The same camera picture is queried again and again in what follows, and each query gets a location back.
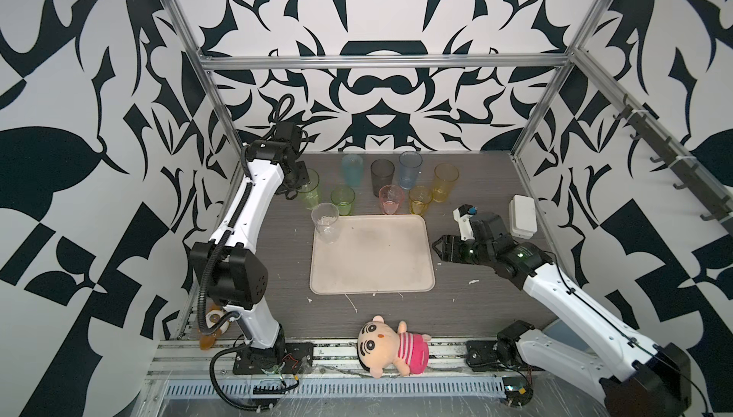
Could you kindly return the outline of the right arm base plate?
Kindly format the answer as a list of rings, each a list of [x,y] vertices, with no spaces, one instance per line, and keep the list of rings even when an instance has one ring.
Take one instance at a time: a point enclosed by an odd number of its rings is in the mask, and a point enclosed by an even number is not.
[[[466,342],[466,364],[474,372],[513,369],[517,365],[508,341]]]

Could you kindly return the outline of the clear plastic cup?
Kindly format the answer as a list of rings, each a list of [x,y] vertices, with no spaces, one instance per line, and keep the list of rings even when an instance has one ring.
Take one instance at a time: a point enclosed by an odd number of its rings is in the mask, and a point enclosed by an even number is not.
[[[341,233],[340,212],[332,203],[318,204],[311,211],[317,236],[325,243],[335,243]]]

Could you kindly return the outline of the tall green plastic cup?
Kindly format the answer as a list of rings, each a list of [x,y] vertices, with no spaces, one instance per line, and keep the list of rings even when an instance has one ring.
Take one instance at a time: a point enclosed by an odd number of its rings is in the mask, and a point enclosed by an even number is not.
[[[298,199],[305,205],[307,210],[311,211],[321,203],[319,192],[320,176],[313,170],[307,170],[308,182],[301,186],[298,192]]]

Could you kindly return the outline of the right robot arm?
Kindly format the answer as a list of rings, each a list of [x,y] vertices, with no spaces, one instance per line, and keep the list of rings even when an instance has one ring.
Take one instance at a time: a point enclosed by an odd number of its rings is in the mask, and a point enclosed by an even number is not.
[[[431,245],[440,260],[492,268],[588,347],[573,348],[516,321],[498,333],[492,352],[469,351],[471,369],[541,369],[583,390],[612,416],[681,416],[690,408],[690,360],[681,348],[661,346],[621,321],[573,283],[550,253],[513,238],[497,214],[462,206],[454,218],[459,235]]]

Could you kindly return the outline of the beige plastic tray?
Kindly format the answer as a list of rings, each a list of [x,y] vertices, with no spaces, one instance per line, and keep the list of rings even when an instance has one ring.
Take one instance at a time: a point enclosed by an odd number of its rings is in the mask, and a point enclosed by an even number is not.
[[[427,224],[414,215],[341,217],[338,237],[314,234],[309,287],[320,296],[429,292],[435,285]]]

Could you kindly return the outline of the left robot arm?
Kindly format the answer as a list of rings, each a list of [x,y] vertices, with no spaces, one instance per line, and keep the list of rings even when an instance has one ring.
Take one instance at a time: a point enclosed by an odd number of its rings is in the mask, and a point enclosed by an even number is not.
[[[295,199],[309,183],[300,159],[304,135],[299,126],[281,122],[244,149],[244,175],[229,209],[210,240],[195,243],[189,252],[199,281],[200,333],[210,336],[236,323],[244,346],[271,361],[284,357],[284,331],[265,300],[268,271],[256,256],[257,242],[272,199]]]

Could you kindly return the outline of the dark grey plastic cup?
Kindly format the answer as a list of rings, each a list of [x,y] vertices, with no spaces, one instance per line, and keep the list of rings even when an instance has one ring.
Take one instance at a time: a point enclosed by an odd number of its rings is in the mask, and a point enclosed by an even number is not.
[[[392,184],[394,172],[395,166],[393,162],[388,159],[380,158],[371,163],[370,176],[374,197],[379,197],[381,189]]]

